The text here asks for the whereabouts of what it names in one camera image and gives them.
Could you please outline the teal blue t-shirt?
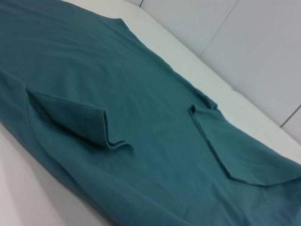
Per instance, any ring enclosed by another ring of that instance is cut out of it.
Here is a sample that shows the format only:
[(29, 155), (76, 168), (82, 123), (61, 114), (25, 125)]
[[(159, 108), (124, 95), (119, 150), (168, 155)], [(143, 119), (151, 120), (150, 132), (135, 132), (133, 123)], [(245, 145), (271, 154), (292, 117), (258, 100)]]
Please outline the teal blue t-shirt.
[(121, 19), (0, 0), (0, 122), (122, 226), (301, 226), (301, 165), (227, 121)]

